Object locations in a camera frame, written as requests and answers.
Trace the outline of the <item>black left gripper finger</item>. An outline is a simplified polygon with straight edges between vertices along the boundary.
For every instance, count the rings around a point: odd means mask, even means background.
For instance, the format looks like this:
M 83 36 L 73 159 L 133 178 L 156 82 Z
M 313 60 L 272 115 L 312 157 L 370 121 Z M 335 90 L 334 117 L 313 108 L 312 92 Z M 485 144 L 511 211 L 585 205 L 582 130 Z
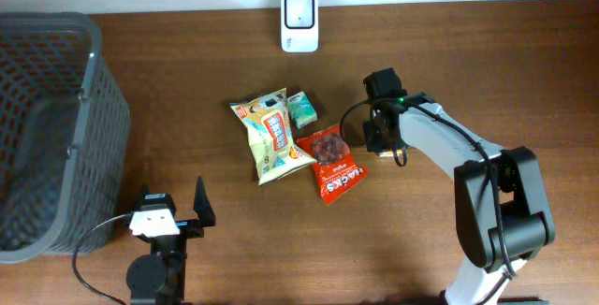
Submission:
M 208 199 L 205 184 L 201 176 L 197 177 L 193 211 L 197 214 L 197 218 L 202 226 L 216 225 L 216 216 Z
M 149 187 L 147 184 L 143 183 L 139 190 L 137 197 L 133 202 L 133 211 L 139 211 L 141 206 L 144 204 L 145 197 L 150 193 Z

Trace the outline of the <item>orange Kleenex tissue pack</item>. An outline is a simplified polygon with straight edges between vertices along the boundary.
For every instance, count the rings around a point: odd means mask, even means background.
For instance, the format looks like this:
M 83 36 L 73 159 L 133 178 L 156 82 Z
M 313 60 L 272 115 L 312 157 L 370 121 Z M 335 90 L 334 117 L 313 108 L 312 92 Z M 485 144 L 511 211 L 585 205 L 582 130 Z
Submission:
M 379 157 L 395 157 L 396 155 L 399 156 L 401 153 L 402 152 L 398 151 L 398 150 L 395 150 L 395 151 L 393 151 L 393 150 L 386 150 L 386 151 L 383 151 L 383 152 L 379 152 L 378 156 Z

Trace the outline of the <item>red Hacks candy bag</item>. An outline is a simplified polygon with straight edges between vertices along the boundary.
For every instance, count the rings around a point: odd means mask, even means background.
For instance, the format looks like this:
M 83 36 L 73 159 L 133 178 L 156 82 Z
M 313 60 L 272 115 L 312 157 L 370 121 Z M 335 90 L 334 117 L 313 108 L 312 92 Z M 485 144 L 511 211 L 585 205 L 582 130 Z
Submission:
M 316 160 L 312 169 L 323 201 L 330 205 L 369 174 L 366 167 L 356 164 L 347 143 L 342 139 L 340 125 L 298 138 L 296 143 Z

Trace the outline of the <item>beige snack chip bag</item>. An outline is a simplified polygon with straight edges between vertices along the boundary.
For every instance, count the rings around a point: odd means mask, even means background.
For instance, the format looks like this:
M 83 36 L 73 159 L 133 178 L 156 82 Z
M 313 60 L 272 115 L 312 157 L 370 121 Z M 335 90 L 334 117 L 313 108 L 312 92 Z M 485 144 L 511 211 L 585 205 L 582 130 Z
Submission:
M 259 186 L 316 163 L 293 139 L 286 88 L 229 107 L 247 129 Z

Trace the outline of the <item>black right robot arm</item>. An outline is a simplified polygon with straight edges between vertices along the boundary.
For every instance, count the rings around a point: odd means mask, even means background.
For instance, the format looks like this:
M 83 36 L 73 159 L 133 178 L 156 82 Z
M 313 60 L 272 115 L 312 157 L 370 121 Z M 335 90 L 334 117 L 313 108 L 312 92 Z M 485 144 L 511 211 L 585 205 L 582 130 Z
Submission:
M 502 304 L 519 269 L 556 236 L 540 166 L 526 147 L 506 149 L 451 118 L 431 96 L 408 94 L 396 72 L 363 81 L 370 153 L 407 164 L 407 149 L 424 153 L 453 181 L 456 231 L 464 259 L 442 304 Z

